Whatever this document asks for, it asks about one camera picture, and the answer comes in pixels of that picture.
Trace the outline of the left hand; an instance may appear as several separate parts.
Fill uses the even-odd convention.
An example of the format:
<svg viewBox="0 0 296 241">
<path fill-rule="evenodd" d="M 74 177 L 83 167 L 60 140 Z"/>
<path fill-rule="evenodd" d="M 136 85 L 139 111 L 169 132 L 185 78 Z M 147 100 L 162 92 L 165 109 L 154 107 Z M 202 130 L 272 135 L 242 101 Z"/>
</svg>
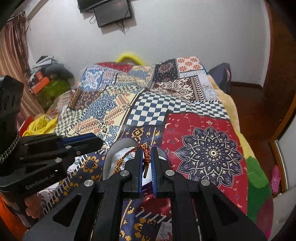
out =
<svg viewBox="0 0 296 241">
<path fill-rule="evenodd" d="M 38 194 L 34 194 L 25 199 L 26 214 L 32 218 L 40 219 L 43 209 L 41 207 L 42 199 Z"/>
</svg>

